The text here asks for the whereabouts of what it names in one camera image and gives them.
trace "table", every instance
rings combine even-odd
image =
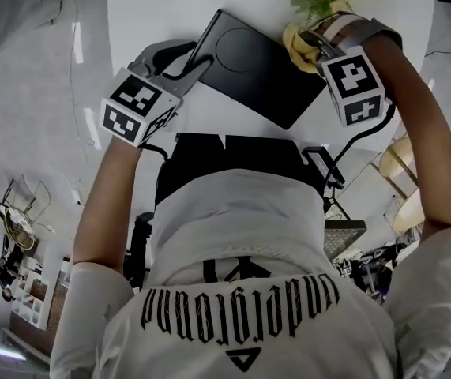
[[[376,17],[403,37],[404,53],[419,71],[432,25],[434,0],[351,0],[357,14]],[[225,9],[276,41],[295,20],[290,0],[107,0],[114,73],[150,43],[165,39],[198,40],[218,9]],[[400,122],[398,114],[380,132],[355,144],[383,152]],[[378,120],[343,128],[326,89],[289,129],[284,130],[242,104],[197,83],[185,97],[171,132],[218,133],[344,145]]]

